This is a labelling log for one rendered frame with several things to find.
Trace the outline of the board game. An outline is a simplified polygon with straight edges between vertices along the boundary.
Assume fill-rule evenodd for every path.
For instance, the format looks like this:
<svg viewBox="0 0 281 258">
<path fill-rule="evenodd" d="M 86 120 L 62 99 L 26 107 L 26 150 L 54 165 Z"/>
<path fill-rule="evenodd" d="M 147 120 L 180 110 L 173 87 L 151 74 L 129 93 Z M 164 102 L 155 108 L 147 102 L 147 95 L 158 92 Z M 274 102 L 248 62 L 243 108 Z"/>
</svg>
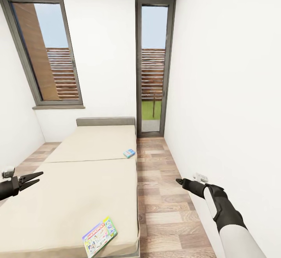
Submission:
<svg viewBox="0 0 281 258">
<path fill-rule="evenodd" d="M 132 149 L 129 149 L 128 151 L 123 153 L 127 158 L 131 157 L 132 155 L 135 154 L 135 151 Z"/>
<path fill-rule="evenodd" d="M 94 258 L 116 235 L 116 228 L 107 216 L 82 237 L 88 258 Z"/>
</svg>

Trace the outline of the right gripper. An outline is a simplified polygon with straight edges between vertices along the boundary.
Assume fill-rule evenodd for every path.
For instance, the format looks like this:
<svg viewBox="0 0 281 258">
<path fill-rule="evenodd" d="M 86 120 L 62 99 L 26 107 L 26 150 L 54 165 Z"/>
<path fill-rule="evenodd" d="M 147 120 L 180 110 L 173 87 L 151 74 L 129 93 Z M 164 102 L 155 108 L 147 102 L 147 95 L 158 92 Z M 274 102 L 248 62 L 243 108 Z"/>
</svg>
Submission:
<svg viewBox="0 0 281 258">
<path fill-rule="evenodd" d="M 202 184 L 202 183 L 199 183 L 199 182 L 196 182 L 196 181 L 192 181 L 192 180 L 189 180 L 189 179 L 179 179 L 177 178 L 176 181 L 180 184 L 180 185 L 183 185 L 183 189 L 186 189 L 188 191 L 190 191 L 191 193 L 199 196 L 197 194 L 197 186 L 199 184 Z"/>
</svg>

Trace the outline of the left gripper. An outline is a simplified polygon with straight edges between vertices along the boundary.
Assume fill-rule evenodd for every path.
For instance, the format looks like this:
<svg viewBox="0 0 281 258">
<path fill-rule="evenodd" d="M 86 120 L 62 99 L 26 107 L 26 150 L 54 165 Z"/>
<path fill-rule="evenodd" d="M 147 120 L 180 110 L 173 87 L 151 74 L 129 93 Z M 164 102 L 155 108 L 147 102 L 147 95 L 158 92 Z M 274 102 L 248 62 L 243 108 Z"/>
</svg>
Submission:
<svg viewBox="0 0 281 258">
<path fill-rule="evenodd" d="M 19 179 L 17 176 L 14 176 L 11 178 L 10 181 L 4 182 L 0 184 L 0 201 L 4 200 L 11 196 L 17 196 L 19 194 L 19 191 L 22 191 L 28 187 L 30 187 L 33 184 L 36 184 L 39 182 L 39 179 L 30 181 L 36 177 L 41 176 L 44 174 L 43 171 L 28 174 L 21 176 Z"/>
</svg>

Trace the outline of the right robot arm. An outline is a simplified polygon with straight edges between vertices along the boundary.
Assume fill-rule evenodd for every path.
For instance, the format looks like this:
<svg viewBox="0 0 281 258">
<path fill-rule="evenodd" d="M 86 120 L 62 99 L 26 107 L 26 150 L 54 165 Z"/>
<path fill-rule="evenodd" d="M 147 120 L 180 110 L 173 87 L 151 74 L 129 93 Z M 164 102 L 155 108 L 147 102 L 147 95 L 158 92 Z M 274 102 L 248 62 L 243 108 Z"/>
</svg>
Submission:
<svg viewBox="0 0 281 258">
<path fill-rule="evenodd" d="M 237 211 L 224 188 L 208 182 L 208 177 L 194 173 L 193 179 L 179 179 L 183 189 L 204 198 L 216 222 L 226 258 L 267 258 L 262 252 L 243 222 L 242 215 Z"/>
</svg>

